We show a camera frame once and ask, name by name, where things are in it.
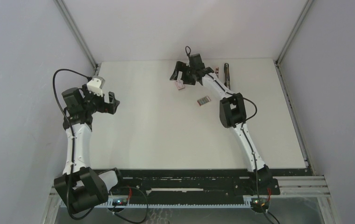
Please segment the pink and white stapler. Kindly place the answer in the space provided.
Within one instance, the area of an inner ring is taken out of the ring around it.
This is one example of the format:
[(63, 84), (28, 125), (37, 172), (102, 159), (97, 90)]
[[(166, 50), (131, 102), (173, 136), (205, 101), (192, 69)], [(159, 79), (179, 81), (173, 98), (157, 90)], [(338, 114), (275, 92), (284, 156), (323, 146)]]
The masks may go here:
[(217, 78), (219, 78), (219, 67), (215, 68), (215, 75)]

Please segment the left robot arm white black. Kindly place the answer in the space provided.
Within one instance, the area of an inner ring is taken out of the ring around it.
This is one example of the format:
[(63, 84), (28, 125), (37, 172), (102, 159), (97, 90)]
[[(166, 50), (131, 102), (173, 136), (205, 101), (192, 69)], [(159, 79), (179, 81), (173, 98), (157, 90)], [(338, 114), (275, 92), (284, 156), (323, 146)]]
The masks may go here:
[(89, 211), (108, 201), (109, 192), (118, 195), (126, 187), (118, 171), (113, 168), (97, 174), (90, 165), (90, 140), (93, 114), (115, 114), (119, 100), (113, 92), (109, 101), (86, 87), (70, 88), (62, 92), (66, 107), (63, 128), (68, 138), (67, 163), (61, 177), (54, 179), (54, 188), (74, 219), (77, 213)]

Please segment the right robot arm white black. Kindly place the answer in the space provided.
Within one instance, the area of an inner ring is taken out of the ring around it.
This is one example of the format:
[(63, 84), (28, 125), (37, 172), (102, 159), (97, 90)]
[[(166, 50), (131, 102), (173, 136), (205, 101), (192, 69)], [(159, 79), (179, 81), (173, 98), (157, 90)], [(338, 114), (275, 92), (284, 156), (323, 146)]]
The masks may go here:
[(205, 66), (200, 54), (187, 53), (186, 55), (188, 62), (177, 61), (170, 80), (177, 81), (178, 74), (181, 73), (180, 80), (183, 84), (200, 83), (213, 92), (219, 100), (220, 122), (224, 128), (231, 130), (248, 164), (250, 190), (255, 194), (262, 194), (273, 180), (273, 176), (249, 134), (244, 104), (246, 98), (220, 82), (214, 70)]

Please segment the staple box red white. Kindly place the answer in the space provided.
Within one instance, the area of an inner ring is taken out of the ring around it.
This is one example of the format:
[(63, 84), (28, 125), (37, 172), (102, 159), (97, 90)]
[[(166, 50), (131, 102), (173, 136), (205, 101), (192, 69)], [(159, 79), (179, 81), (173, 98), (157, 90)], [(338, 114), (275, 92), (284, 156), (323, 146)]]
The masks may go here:
[(176, 80), (175, 85), (179, 91), (185, 88), (185, 85), (182, 80)]

